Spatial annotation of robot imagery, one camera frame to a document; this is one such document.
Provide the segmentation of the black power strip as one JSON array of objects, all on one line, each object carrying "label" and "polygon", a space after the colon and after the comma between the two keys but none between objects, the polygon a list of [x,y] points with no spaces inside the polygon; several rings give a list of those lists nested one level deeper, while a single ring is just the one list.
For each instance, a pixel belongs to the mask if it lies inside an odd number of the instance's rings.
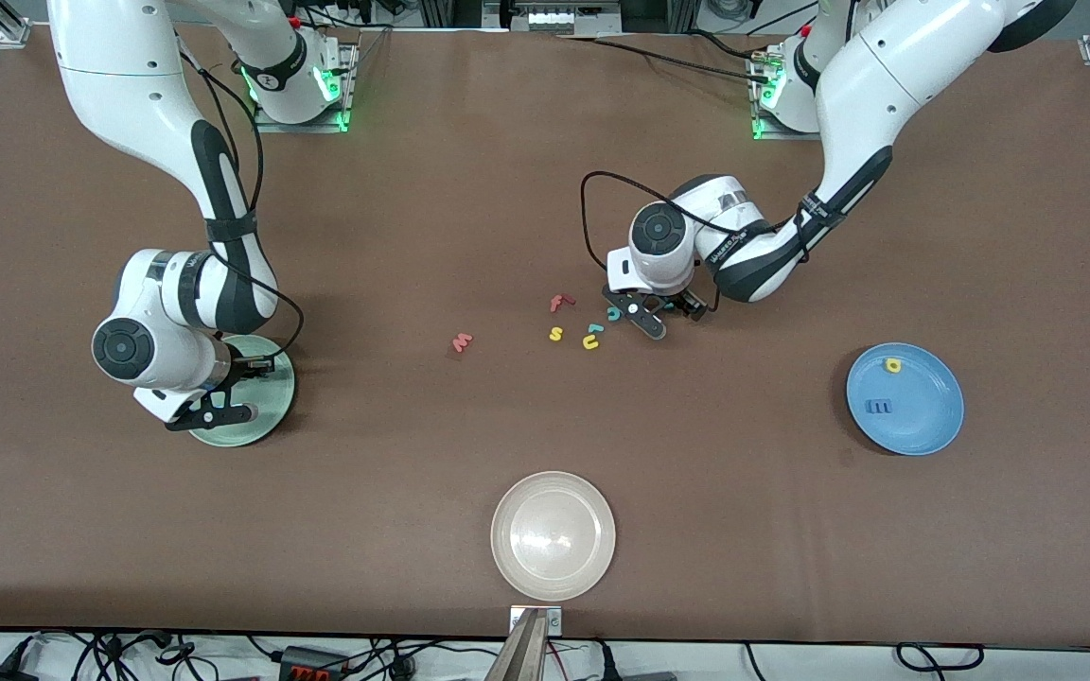
[{"label": "black power strip", "polygon": [[346,655],[289,646],[278,660],[278,681],[343,681],[349,672]]}]

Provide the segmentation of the small metal mounting plate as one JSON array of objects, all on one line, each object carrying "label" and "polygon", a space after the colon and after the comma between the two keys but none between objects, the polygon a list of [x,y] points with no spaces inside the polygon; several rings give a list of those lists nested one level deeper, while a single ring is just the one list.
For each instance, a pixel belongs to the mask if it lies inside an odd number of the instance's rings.
[{"label": "small metal mounting plate", "polygon": [[549,637],[562,637],[562,608],[559,606],[512,606],[509,611],[509,630],[514,629],[529,612],[542,612]]}]

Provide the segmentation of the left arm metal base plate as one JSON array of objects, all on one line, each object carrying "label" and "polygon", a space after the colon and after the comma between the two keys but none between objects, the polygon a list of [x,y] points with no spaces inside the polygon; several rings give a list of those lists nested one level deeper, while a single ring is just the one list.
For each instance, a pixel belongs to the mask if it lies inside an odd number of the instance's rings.
[{"label": "left arm metal base plate", "polygon": [[818,139],[818,111],[812,83],[818,74],[803,78],[806,63],[799,57],[803,36],[794,35],[782,44],[770,44],[746,61],[748,74],[761,77],[749,85],[752,135],[765,141]]}]

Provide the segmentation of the blue plate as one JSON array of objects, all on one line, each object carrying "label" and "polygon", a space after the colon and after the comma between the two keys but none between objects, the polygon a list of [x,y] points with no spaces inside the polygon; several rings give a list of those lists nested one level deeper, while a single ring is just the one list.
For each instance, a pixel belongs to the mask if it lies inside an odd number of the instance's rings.
[{"label": "blue plate", "polygon": [[[901,358],[899,374],[884,358]],[[889,398],[892,414],[865,414],[870,398]],[[950,367],[922,346],[883,343],[855,358],[845,379],[845,402],[867,439],[899,457],[929,457],[959,435],[965,419],[961,387]]]}]

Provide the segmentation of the grey control box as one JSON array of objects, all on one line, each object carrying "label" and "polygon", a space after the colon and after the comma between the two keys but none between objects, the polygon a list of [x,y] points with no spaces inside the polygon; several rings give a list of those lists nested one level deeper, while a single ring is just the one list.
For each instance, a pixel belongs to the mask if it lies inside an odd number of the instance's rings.
[{"label": "grey control box", "polygon": [[480,27],[600,36],[622,33],[622,19],[618,0],[482,0]]}]

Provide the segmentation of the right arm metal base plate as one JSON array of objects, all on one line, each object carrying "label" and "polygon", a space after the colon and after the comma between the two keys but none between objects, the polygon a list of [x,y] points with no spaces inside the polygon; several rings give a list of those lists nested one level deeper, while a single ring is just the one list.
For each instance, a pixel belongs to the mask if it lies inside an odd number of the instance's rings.
[{"label": "right arm metal base plate", "polygon": [[296,85],[296,102],[276,104],[277,113],[293,115],[294,119],[272,119],[268,108],[272,104],[272,95],[269,92],[250,92],[255,100],[255,120],[261,132],[334,134],[349,131],[359,60],[358,44],[339,44],[334,38],[329,39],[327,47],[319,51],[316,64],[308,69],[316,80],[316,89],[308,94],[304,87]]}]

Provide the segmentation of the brown table mat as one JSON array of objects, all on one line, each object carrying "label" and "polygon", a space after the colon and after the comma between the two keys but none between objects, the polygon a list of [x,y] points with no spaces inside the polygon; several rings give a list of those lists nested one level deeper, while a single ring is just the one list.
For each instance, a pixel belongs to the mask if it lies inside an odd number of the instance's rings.
[{"label": "brown table mat", "polygon": [[[591,352],[581,177],[730,173],[778,220],[818,144],[751,139],[730,80],[554,36],[388,36],[356,104],[346,134],[265,138],[261,242],[307,315],[296,404],[217,449],[90,354],[131,254],[199,250],[198,205],[78,124],[46,34],[0,53],[0,625],[495,637],[522,595],[491,516],[562,470],[618,534],[571,637],[1090,645],[1075,44],[977,61],[773,296]],[[942,451],[853,423],[845,379],[883,343],[956,376]]]}]

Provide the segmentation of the beige plate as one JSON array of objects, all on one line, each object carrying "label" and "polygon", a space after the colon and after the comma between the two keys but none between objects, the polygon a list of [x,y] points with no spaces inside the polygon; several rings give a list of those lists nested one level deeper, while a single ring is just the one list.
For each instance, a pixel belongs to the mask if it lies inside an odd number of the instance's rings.
[{"label": "beige plate", "polygon": [[569,601],[605,577],[617,523],[605,496],[567,471],[538,471],[512,484],[491,522],[498,573],[536,601]]}]

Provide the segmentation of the light green plate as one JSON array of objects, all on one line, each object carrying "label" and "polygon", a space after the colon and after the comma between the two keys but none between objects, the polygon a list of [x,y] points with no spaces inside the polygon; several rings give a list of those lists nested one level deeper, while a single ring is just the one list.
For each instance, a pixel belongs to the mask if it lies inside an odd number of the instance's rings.
[{"label": "light green plate", "polygon": [[[290,412],[296,393],[296,378],[293,365],[287,355],[277,355],[272,370],[261,376],[242,378],[226,391],[214,391],[205,396],[198,406],[190,408],[189,415],[203,421],[201,410],[211,406],[211,428],[191,429],[190,435],[199,443],[216,447],[241,447],[259,443],[269,436],[286,414]],[[252,418],[245,423],[225,424],[220,411],[225,408],[247,408]]]}]

